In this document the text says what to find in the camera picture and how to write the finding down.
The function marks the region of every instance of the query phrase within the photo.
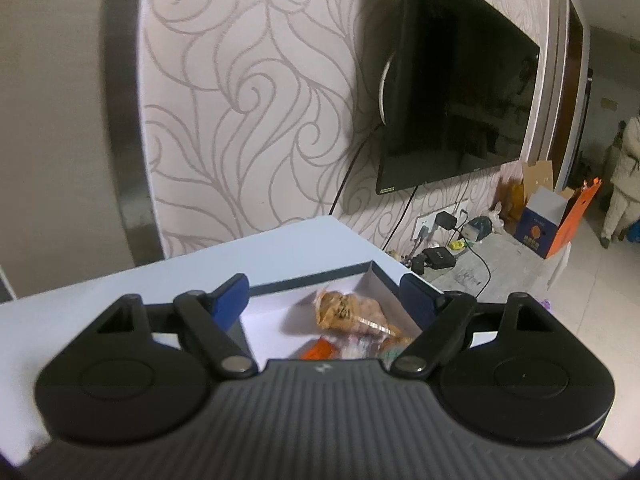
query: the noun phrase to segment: orange box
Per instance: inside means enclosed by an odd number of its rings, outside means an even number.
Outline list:
[[[574,237],[601,184],[596,178],[575,192],[567,188],[560,193],[540,186],[527,202],[513,237],[543,258],[553,256]]]

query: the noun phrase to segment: flat screen tv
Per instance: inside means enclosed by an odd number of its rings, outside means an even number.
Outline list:
[[[539,47],[484,0],[402,0],[376,192],[520,157]]]

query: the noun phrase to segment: patterned wallpaper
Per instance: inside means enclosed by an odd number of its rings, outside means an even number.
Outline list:
[[[548,0],[487,1],[546,44]],[[143,136],[167,257],[328,213],[380,122],[398,18],[399,0],[143,0]],[[539,76],[535,100],[541,86]],[[375,194],[375,137],[334,215],[382,246],[411,190]],[[519,171],[474,174],[471,215]],[[455,203],[466,184],[421,186],[389,247],[406,250],[415,217]]]

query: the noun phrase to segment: black cable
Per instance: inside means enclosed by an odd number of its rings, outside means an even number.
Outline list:
[[[491,281],[491,269],[490,269],[490,268],[489,268],[489,266],[486,264],[486,261],[484,260],[484,258],[483,258],[482,256],[480,256],[480,254],[478,254],[478,253],[476,253],[476,252],[474,251],[473,247],[472,247],[472,246],[471,246],[471,244],[469,243],[469,240],[467,240],[467,239],[465,238],[465,235],[463,235],[457,227],[456,227],[456,228],[454,228],[453,230],[454,230],[454,231],[456,231],[456,232],[460,235],[460,237],[465,241],[465,244],[466,244],[466,246],[469,248],[469,250],[470,250],[473,254],[475,254],[478,258],[480,258],[480,261],[481,261],[482,263],[484,263],[484,266],[486,267],[486,271],[489,273],[489,279],[488,279],[488,280],[486,280],[486,283],[485,283],[485,284],[484,284],[484,286],[480,289],[480,292],[478,292],[478,293],[476,294],[476,298],[477,298],[478,296],[480,296],[480,294],[482,294],[482,292],[486,289],[486,286],[487,286],[487,285],[489,285],[489,282]]]
[[[364,139],[362,141],[362,144],[360,145],[360,147],[358,148],[358,150],[356,151],[355,155],[353,155],[353,158],[351,159],[351,163],[349,164],[349,167],[347,168],[347,173],[344,174],[344,178],[342,179],[342,183],[340,184],[340,187],[338,188],[338,193],[335,194],[335,198],[334,198],[334,203],[331,206],[331,209],[329,209],[329,214],[332,215],[334,214],[334,209],[335,206],[338,203],[338,199],[340,198],[340,195],[342,194],[342,190],[344,189],[345,184],[347,184],[347,179],[349,177],[349,174],[351,173],[351,170],[353,169],[353,167],[356,164],[356,160],[358,158],[358,155],[360,155],[361,150],[364,148],[364,145],[367,143],[367,141],[373,136],[373,134],[379,129],[379,127],[382,126],[382,123],[380,123],[378,126],[376,126],[375,128],[373,128],[373,130],[371,131],[371,133],[366,137],[366,139]]]
[[[462,225],[462,224],[464,224],[467,220],[469,220],[469,213],[466,211],[466,209],[463,209],[463,210],[461,210],[460,212],[461,212],[461,213],[464,213],[464,214],[466,215],[466,216],[465,216],[465,219],[464,219],[463,221],[461,221],[461,222],[460,222],[460,225]]]
[[[398,223],[396,224],[396,226],[394,227],[394,230],[391,231],[391,235],[389,236],[389,238],[386,239],[385,244],[382,246],[382,250],[384,251],[386,249],[386,246],[389,245],[389,242],[391,241],[391,238],[394,237],[394,234],[396,234],[396,229],[398,229],[398,226],[400,225],[400,222],[402,222],[402,219],[404,218],[404,215],[406,215],[407,210],[409,209],[409,206],[411,205],[411,200],[414,199],[415,196],[415,192],[418,191],[418,188],[420,186],[416,186],[414,187],[414,192],[411,193],[411,196],[409,197],[409,200],[407,200],[406,202],[406,206],[404,207],[404,211],[402,211],[402,214],[400,215],[400,218],[398,219]]]
[[[466,190],[469,189],[469,184],[471,184],[471,176],[472,175],[473,175],[473,173],[469,173],[469,178],[466,180],[465,190],[462,192],[462,196],[459,197],[458,203],[456,204],[456,207],[453,210],[453,214],[454,215],[458,211],[458,208],[460,207],[460,204],[462,204],[462,201],[465,199],[465,193],[466,193]],[[449,245],[452,240],[453,240],[453,233],[451,234],[451,236],[449,237],[449,240],[447,240],[447,243],[445,245]]]

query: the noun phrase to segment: white pants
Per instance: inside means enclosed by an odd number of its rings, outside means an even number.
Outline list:
[[[614,232],[620,232],[640,218],[640,202],[629,198],[616,186],[613,187],[611,205],[602,226],[603,238],[611,240]]]

